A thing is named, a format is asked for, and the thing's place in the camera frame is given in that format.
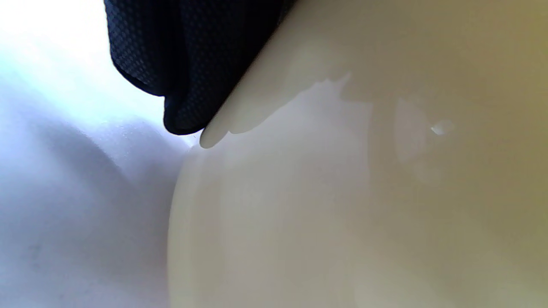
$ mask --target dark fabric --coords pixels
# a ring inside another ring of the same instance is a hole
[[[294,0],[105,0],[112,61],[165,96],[177,135],[204,128]]]

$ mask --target white background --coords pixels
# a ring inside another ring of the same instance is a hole
[[[0,0],[0,307],[168,307],[169,206],[196,136],[109,58],[100,0]]]

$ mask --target white rounded object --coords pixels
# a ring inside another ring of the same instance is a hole
[[[548,307],[548,3],[300,0],[168,257],[173,308]]]

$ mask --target textured navy fabric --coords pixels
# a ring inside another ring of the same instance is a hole
[[[294,0],[105,0],[111,56],[136,87],[165,96],[174,134],[204,128]]]

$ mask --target glossy curved surface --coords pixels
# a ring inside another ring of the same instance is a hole
[[[547,14],[301,0],[183,166],[173,307],[547,306]]]

